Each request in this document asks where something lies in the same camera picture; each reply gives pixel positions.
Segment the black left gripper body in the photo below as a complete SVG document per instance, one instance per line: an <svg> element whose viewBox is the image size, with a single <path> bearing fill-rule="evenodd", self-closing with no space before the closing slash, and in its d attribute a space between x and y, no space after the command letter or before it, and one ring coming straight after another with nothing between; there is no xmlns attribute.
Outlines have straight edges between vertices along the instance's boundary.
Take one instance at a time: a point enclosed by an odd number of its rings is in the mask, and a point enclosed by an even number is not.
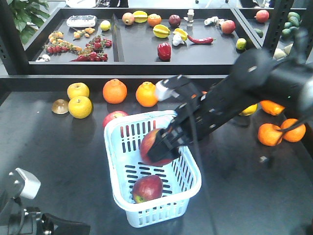
<svg viewBox="0 0 313 235"><path fill-rule="evenodd" d="M53 229L46 226L44 214L38 208L28 207L18 213L5 209L0 213L1 235L51 235Z"/></svg>

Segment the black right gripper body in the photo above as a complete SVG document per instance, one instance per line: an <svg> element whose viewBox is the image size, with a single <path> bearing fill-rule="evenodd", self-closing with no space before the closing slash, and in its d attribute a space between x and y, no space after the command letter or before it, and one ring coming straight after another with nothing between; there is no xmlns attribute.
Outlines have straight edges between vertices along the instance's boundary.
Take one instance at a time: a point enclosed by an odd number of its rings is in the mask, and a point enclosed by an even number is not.
<svg viewBox="0 0 313 235"><path fill-rule="evenodd" d="M220 111L209 107L204 97L182 103L175 112L176 117L160 132L160 144L168 149L199 141L220 126Z"/></svg>

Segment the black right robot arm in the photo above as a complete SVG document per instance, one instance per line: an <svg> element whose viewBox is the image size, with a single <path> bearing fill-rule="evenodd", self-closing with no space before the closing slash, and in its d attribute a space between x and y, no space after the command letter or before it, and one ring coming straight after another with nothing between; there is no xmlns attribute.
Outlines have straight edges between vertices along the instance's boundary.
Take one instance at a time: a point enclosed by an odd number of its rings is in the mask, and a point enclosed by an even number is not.
<svg viewBox="0 0 313 235"><path fill-rule="evenodd" d="M250 49L239 56L230 74L202 94L183 75L161 80L156 86L159 100L171 96L181 101L176 117L157 132L145 157L153 162L178 158L178 148L196 143L248 106L271 100L297 111L302 124L313 115L313 69L306 63L305 29L297 31L291 54L274 60L264 49Z"/></svg>

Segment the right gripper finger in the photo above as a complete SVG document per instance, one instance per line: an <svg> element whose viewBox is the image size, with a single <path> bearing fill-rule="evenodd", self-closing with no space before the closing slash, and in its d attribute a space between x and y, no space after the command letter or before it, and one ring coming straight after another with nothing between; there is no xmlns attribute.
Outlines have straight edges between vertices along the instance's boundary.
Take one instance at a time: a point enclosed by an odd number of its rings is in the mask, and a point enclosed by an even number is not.
<svg viewBox="0 0 313 235"><path fill-rule="evenodd" d="M166 131L165 129L155 129L148 133L149 140L152 140L148 148L147 156L153 163L163 160L177 159L180 154L178 151L179 134L176 131Z"/></svg>

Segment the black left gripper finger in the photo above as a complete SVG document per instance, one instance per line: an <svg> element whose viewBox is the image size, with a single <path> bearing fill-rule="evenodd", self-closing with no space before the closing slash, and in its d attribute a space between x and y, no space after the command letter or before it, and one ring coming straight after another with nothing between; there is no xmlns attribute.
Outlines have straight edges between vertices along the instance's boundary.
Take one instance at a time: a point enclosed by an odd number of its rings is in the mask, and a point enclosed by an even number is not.
<svg viewBox="0 0 313 235"><path fill-rule="evenodd" d="M49 213L43 214L43 229L49 235L89 235L90 225L61 219Z"/></svg>

